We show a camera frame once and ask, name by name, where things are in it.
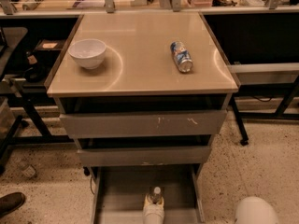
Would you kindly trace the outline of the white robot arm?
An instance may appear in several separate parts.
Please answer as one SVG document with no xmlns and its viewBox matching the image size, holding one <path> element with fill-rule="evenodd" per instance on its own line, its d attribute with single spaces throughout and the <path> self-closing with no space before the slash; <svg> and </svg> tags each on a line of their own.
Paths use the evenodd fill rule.
<svg viewBox="0 0 299 224">
<path fill-rule="evenodd" d="M 153 201 L 146 195 L 142 224 L 164 224 L 164 198 Z M 280 224 L 278 214 L 271 204 L 259 197 L 242 199 L 235 209 L 234 224 Z"/>
</svg>

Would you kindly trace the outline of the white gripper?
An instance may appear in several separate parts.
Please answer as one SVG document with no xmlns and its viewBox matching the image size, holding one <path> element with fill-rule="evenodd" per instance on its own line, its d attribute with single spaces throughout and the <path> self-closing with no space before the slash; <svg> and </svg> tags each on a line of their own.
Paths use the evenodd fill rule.
<svg viewBox="0 0 299 224">
<path fill-rule="evenodd" d="M 146 194 L 143 207 L 143 224 L 164 224 L 163 197 L 158 204 L 151 204 L 150 196 Z"/>
</svg>

